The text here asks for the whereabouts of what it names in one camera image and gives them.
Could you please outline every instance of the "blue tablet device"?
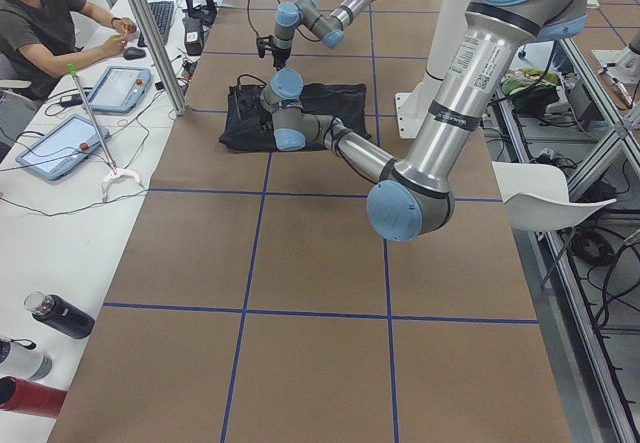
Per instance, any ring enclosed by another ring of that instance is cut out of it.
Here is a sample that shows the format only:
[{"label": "blue tablet device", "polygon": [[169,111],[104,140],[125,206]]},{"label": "blue tablet device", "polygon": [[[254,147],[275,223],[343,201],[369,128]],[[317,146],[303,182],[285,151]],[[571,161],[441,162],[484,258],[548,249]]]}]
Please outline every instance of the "blue tablet device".
[{"label": "blue tablet device", "polygon": [[94,111],[128,113],[138,104],[149,83],[148,68],[110,66],[89,93],[89,103]]},{"label": "blue tablet device", "polygon": [[[109,130],[99,127],[104,138]],[[91,121],[71,115],[16,157],[26,170],[45,180],[57,180],[73,170],[100,146]]]}]

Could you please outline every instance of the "white desk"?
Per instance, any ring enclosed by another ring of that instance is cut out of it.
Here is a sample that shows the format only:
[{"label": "white desk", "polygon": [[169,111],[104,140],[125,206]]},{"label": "white desk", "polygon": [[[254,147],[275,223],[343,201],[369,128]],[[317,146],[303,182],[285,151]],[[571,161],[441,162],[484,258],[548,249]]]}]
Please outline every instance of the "white desk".
[{"label": "white desk", "polygon": [[[119,0],[112,12],[117,16],[131,15],[125,0]],[[108,28],[99,28],[87,46],[101,44],[111,33],[112,30]],[[183,48],[182,39],[181,15],[176,11],[166,45],[171,60],[181,54],[178,48]],[[176,70],[180,64],[180,60],[175,61]],[[80,70],[81,81],[85,86],[93,84],[109,65],[151,67],[154,82],[158,81],[148,51],[144,59],[126,61],[122,57],[111,58]],[[74,88],[73,81],[70,77],[65,77],[54,93],[69,88]],[[129,115],[98,115],[99,123],[108,126],[114,134],[119,129],[120,120],[137,114],[151,102],[155,93],[155,88],[151,86]],[[44,114],[47,106],[43,105],[29,125],[29,130],[44,133],[70,114],[85,114],[81,107],[74,107],[68,108],[58,117],[48,117]],[[130,168],[138,172],[145,188],[149,185],[151,174],[169,137],[173,117],[171,102],[166,95],[162,95],[140,118],[150,135]],[[107,140],[109,150],[118,165],[124,166],[129,162],[145,134],[143,128],[133,123]],[[25,144],[31,142],[26,137],[20,141]],[[22,146],[16,144],[0,168],[16,167],[15,157],[22,149]],[[98,154],[102,155],[102,150],[98,150]],[[90,157],[70,175],[55,183],[45,182],[23,169],[5,171],[0,172],[0,191],[8,200],[48,213],[68,211],[99,202],[100,185],[108,171],[107,165],[95,157]],[[134,194],[139,190],[131,179],[118,180],[110,186],[109,198]],[[38,344],[39,350],[52,357],[53,368],[40,383],[67,389],[87,339],[73,340],[33,320],[22,307],[25,296],[32,291],[55,293],[97,317],[143,199],[143,196],[138,196],[73,215],[56,217],[36,215],[0,201],[0,334],[32,339]],[[0,412],[1,439],[16,443],[44,442],[54,422],[49,418]]]}]

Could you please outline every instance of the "black mouse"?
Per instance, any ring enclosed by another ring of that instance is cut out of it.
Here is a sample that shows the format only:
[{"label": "black mouse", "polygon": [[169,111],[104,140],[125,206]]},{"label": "black mouse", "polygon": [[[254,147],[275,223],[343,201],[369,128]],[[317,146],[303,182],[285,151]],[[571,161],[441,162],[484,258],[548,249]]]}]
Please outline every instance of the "black mouse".
[{"label": "black mouse", "polygon": [[124,56],[125,60],[137,60],[138,58],[144,58],[145,56],[147,56],[147,52],[142,48],[130,46],[129,48],[124,50],[122,56]]}]

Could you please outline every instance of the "man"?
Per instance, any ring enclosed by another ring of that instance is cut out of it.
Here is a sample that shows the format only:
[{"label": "man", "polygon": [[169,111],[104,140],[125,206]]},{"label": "man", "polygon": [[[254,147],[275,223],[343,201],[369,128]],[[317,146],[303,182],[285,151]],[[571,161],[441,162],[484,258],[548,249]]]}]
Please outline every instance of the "man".
[{"label": "man", "polygon": [[[79,51],[72,11],[117,33],[96,48]],[[32,82],[24,94],[35,100],[47,98],[68,73],[68,63],[80,69],[119,55],[127,45],[127,35],[136,31],[129,18],[116,18],[86,0],[0,0],[0,52],[19,78]]]}]

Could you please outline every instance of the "robotic arm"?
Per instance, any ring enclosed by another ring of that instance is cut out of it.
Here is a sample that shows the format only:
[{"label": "robotic arm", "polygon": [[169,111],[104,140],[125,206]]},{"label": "robotic arm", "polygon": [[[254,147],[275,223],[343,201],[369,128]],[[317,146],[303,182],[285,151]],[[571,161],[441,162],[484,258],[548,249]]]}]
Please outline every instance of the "robotic arm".
[{"label": "robotic arm", "polygon": [[[290,151],[320,142],[378,182],[369,193],[367,214],[384,238],[407,241],[434,231],[453,214],[449,173],[518,47],[579,33],[586,1],[471,0],[462,44],[404,159],[395,159],[331,117],[304,114],[302,78],[295,70],[281,69],[262,95],[263,107],[273,116],[278,148]],[[316,34],[326,37],[331,32]]]},{"label": "robotic arm", "polygon": [[329,17],[318,11],[316,0],[295,0],[281,3],[276,12],[273,35],[256,40],[258,55],[264,58],[266,51],[273,55],[273,66],[284,68],[291,55],[293,37],[300,25],[305,26],[327,47],[335,48],[344,39],[344,29],[374,0],[344,0]]}]

